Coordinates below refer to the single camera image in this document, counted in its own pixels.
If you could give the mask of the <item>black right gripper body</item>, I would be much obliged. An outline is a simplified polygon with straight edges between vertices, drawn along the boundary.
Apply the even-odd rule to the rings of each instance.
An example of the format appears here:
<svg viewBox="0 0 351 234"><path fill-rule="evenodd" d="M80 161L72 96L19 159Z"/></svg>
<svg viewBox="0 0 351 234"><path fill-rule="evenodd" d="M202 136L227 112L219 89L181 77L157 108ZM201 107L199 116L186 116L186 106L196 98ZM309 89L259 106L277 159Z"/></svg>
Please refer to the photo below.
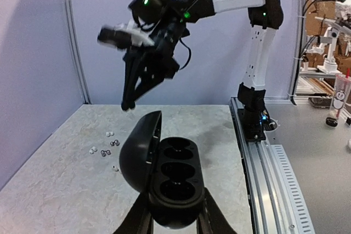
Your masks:
<svg viewBox="0 0 351 234"><path fill-rule="evenodd" d="M126 79L172 79L180 70L174 50L190 34L183 20L162 19L150 33L129 22L123 32L131 39L123 57Z"/></svg>

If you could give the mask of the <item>black earbud charging case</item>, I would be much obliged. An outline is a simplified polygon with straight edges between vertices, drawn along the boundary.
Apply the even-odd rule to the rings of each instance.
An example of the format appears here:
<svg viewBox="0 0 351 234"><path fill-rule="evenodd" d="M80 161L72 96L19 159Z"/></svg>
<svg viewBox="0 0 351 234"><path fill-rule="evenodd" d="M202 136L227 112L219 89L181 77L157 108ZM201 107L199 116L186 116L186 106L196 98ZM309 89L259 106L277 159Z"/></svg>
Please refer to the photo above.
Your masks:
<svg viewBox="0 0 351 234"><path fill-rule="evenodd" d="M197 145L187 138L161 138L162 112L144 115L120 150L126 182L146 195L153 219L169 229L191 225L202 210L205 186Z"/></svg>

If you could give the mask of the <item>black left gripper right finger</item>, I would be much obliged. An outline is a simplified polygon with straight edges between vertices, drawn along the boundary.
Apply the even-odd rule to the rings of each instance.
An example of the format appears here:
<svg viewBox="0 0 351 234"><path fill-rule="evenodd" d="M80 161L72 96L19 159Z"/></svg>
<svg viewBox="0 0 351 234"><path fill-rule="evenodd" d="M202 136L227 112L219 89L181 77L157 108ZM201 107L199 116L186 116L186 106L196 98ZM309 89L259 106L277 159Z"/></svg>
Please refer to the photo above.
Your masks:
<svg viewBox="0 0 351 234"><path fill-rule="evenodd" d="M226 220L207 188L205 188L202 210L197 218L197 233L237 234Z"/></svg>

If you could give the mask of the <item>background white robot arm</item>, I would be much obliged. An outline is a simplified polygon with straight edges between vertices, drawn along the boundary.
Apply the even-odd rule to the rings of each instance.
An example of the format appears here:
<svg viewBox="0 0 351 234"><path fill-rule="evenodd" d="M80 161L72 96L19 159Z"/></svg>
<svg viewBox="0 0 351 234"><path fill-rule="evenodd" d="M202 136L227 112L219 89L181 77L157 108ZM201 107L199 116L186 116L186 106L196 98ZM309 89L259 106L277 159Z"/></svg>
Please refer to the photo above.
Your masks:
<svg viewBox="0 0 351 234"><path fill-rule="evenodd" d="M340 33L350 36L350 23L343 19L334 20L318 16L316 16L315 19L321 21L321 26L323 24L328 26L324 35L320 37L320 40L318 41L319 46L315 48L315 50L322 55L325 51L325 47L327 46L327 53L324 55L324 62L322 65L318 65L316 68L328 75L341 74L341 72L337 69L338 65L336 63L334 53Z"/></svg>

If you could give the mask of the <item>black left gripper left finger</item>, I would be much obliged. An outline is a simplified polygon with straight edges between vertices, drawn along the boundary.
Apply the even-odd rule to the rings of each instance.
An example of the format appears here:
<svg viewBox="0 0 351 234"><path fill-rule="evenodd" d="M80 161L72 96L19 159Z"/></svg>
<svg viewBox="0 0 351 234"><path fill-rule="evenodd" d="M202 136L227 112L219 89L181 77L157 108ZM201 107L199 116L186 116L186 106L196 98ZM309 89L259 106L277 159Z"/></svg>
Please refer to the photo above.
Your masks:
<svg viewBox="0 0 351 234"><path fill-rule="evenodd" d="M154 233L154 221L148 205L148 194L140 193L114 234L152 233Z"/></svg>

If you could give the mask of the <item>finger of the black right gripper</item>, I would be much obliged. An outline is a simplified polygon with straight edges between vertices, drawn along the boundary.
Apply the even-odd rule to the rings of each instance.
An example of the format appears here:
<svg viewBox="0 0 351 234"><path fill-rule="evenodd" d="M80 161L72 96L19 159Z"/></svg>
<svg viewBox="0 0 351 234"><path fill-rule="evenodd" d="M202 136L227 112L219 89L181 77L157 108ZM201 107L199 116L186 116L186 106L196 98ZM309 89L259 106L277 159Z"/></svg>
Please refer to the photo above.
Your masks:
<svg viewBox="0 0 351 234"><path fill-rule="evenodd" d="M144 66L142 74L137 81L137 87L142 90L141 97L165 79L172 79L176 73L175 69L163 66Z"/></svg>
<svg viewBox="0 0 351 234"><path fill-rule="evenodd" d="M135 102L142 95L142 90L137 87L137 81L142 74L144 62L141 53L126 53L123 60L125 76L121 108L123 111L128 111L135 108Z"/></svg>

